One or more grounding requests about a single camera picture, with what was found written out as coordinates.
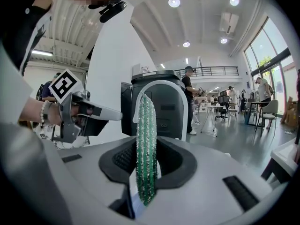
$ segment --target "white curved tube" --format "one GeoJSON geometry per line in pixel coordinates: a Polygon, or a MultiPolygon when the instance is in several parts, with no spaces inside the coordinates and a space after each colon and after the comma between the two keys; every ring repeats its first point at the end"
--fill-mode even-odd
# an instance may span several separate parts
{"type": "Polygon", "coordinates": [[[185,141],[187,137],[187,126],[188,126],[188,101],[184,94],[184,92],[179,88],[178,85],[174,84],[173,82],[166,81],[166,80],[156,80],[153,82],[148,83],[146,86],[143,87],[143,89],[140,91],[139,95],[137,96],[136,104],[135,104],[135,115],[133,116],[132,121],[134,123],[137,123],[138,115],[139,115],[139,107],[140,107],[140,101],[142,98],[142,94],[150,87],[158,84],[165,84],[172,88],[174,88],[176,91],[179,92],[182,102],[183,102],[183,124],[182,124],[182,137],[181,140],[185,141]]]}

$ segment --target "machine lid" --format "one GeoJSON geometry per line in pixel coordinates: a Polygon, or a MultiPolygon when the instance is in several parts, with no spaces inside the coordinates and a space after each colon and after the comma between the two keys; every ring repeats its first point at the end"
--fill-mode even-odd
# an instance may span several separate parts
{"type": "Polygon", "coordinates": [[[177,72],[175,72],[174,70],[161,70],[161,71],[154,71],[154,72],[149,72],[149,73],[143,73],[143,74],[134,75],[131,78],[131,83],[134,84],[137,79],[141,79],[141,78],[153,78],[155,76],[157,76],[157,78],[159,78],[161,76],[171,76],[174,79],[177,79],[177,80],[180,81],[180,75],[177,72]]]}

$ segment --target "black and white square marker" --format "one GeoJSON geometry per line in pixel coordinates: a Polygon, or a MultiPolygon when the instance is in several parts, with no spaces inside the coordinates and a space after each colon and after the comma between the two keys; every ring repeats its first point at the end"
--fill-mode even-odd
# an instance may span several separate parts
{"type": "Polygon", "coordinates": [[[65,71],[52,85],[53,92],[62,99],[78,81],[65,71]]]}

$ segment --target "bracelet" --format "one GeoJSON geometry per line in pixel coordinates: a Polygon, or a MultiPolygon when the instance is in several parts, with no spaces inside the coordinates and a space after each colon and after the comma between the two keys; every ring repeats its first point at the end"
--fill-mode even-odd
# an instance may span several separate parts
{"type": "Polygon", "coordinates": [[[49,122],[49,108],[51,107],[52,103],[50,103],[49,101],[45,101],[44,104],[42,105],[41,108],[41,123],[42,125],[44,124],[50,124],[49,122]]]}

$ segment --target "white sneaker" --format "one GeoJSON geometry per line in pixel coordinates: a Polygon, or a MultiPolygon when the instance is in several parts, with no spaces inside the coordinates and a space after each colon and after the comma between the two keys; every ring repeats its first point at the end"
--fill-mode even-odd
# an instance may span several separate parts
{"type": "Polygon", "coordinates": [[[195,130],[192,130],[189,134],[191,134],[191,135],[196,135],[197,132],[196,132],[195,130]]]}

